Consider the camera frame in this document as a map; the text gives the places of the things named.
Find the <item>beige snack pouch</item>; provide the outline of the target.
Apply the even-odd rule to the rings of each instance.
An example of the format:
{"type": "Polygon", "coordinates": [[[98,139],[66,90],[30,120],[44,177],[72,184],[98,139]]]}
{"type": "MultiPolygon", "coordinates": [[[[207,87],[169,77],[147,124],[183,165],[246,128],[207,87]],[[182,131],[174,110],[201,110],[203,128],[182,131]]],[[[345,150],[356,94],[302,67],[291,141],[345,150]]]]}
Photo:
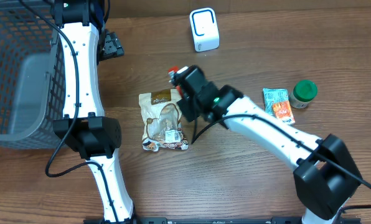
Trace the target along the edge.
{"type": "Polygon", "coordinates": [[[161,148],[185,151],[189,148],[183,133],[177,102],[181,99],[176,89],[166,89],[139,95],[139,106],[144,123],[142,147],[157,152],[161,148]]]}

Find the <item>red snack bar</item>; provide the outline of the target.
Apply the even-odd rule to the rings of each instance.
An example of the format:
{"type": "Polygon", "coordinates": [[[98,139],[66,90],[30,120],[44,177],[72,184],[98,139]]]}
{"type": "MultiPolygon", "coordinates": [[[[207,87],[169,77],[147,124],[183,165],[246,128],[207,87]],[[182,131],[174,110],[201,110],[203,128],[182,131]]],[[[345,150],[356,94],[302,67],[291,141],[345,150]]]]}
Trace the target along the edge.
{"type": "Polygon", "coordinates": [[[178,66],[173,66],[168,70],[168,75],[171,78],[171,80],[169,82],[176,88],[176,90],[178,91],[180,96],[183,97],[184,95],[183,95],[183,92],[181,90],[181,87],[176,83],[176,75],[177,75],[178,71],[179,71],[178,66]]]}

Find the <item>teal orange snack packet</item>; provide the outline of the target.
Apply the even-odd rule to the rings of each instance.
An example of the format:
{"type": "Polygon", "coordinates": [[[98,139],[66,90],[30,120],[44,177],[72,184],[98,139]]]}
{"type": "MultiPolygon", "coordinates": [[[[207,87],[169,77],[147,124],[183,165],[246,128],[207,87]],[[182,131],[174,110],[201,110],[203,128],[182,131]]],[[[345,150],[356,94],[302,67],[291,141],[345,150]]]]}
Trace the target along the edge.
{"type": "Polygon", "coordinates": [[[286,89],[264,88],[263,97],[265,102],[265,111],[270,115],[274,115],[273,105],[275,103],[287,101],[289,99],[288,91],[286,89]]]}

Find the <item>small orange snack packet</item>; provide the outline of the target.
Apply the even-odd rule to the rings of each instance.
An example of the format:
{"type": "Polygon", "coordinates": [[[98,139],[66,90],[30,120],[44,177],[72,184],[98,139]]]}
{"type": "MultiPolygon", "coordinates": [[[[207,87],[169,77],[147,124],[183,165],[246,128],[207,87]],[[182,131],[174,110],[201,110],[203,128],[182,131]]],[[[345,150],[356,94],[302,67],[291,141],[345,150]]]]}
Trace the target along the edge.
{"type": "Polygon", "coordinates": [[[288,100],[274,103],[272,106],[274,116],[282,123],[292,125],[295,119],[291,110],[291,105],[288,100]]]}

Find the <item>green lidded jar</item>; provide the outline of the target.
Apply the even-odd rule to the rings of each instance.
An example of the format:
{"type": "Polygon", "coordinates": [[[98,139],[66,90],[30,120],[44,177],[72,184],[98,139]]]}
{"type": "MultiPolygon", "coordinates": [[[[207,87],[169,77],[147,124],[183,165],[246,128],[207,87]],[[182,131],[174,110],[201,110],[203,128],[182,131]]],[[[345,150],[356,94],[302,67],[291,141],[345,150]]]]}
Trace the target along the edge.
{"type": "Polygon", "coordinates": [[[303,109],[312,102],[318,94],[317,86],[311,80],[301,80],[289,95],[289,102],[293,108],[303,109]]]}

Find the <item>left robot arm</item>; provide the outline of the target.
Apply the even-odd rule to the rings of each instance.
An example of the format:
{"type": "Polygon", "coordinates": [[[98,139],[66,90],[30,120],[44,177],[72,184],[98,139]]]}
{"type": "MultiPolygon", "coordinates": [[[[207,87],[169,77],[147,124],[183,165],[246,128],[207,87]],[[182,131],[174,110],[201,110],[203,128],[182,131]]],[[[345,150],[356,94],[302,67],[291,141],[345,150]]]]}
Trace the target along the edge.
{"type": "Polygon", "coordinates": [[[106,29],[109,11],[109,1],[52,1],[65,69],[63,116],[53,129],[84,160],[74,168],[87,166],[93,174],[103,204],[96,223],[134,223],[119,160],[121,127],[105,115],[98,86],[99,63],[124,54],[117,35],[106,29]]]}

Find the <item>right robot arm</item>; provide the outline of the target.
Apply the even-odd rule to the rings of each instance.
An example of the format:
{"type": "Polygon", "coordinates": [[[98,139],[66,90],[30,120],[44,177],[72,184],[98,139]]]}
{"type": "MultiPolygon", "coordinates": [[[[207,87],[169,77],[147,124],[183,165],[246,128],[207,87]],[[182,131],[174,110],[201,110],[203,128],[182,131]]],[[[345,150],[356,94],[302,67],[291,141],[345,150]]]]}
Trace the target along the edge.
{"type": "Polygon", "coordinates": [[[177,105],[186,120],[220,124],[257,142],[288,166],[306,208],[298,223],[353,223],[342,211],[359,187],[361,174],[343,140],[333,134],[322,139],[284,124],[235,88],[217,88],[196,65],[173,67],[169,76],[180,93],[177,105]]]}

